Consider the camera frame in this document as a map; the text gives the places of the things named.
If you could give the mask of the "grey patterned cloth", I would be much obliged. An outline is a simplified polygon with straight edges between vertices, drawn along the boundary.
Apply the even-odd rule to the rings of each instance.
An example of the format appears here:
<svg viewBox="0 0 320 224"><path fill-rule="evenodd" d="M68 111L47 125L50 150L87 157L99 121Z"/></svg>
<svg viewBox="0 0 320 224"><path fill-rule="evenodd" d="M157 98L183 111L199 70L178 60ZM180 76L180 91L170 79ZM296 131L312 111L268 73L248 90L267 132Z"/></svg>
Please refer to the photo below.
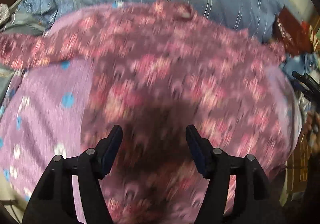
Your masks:
<svg viewBox="0 0 320 224"><path fill-rule="evenodd" d="M0 26L5 24L10 18L10 9L7 4L0 4Z"/></svg>

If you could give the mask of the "blue crumpled cloth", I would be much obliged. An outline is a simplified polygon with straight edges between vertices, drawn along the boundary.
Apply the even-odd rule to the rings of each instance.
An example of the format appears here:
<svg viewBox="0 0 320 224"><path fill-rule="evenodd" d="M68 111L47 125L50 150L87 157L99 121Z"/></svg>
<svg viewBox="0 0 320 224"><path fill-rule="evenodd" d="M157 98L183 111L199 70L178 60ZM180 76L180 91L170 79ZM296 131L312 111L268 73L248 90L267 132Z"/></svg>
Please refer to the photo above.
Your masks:
<svg viewBox="0 0 320 224"><path fill-rule="evenodd" d="M317 53L305 53L297 56L286 55L285 61L279 65L281 71L293 81L293 71L304 75L319 70L319 55Z"/></svg>

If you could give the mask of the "red plastic bag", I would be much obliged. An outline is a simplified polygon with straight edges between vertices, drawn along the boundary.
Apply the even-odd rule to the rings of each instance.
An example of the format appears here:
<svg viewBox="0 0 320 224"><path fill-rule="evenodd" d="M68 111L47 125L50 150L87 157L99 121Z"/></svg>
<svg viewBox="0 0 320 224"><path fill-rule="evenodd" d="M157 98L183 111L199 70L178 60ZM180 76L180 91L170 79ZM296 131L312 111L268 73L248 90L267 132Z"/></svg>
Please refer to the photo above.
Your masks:
<svg viewBox="0 0 320 224"><path fill-rule="evenodd" d="M286 53L291 56L313 52L308 31L285 6L273 23L273 35L283 43Z"/></svg>

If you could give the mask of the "grey plaid pillow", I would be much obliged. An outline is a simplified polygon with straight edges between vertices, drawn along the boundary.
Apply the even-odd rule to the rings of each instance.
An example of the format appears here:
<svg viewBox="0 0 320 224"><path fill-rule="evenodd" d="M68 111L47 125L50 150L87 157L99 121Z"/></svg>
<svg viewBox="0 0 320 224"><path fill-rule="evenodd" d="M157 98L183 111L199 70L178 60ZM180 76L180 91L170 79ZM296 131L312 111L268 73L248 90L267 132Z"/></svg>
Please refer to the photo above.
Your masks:
<svg viewBox="0 0 320 224"><path fill-rule="evenodd" d="M29 35L43 35L46 25L32 15L15 12L7 22L1 25L1 33L20 33ZM13 69L1 64L1 104L5 99L10 82L15 74Z"/></svg>

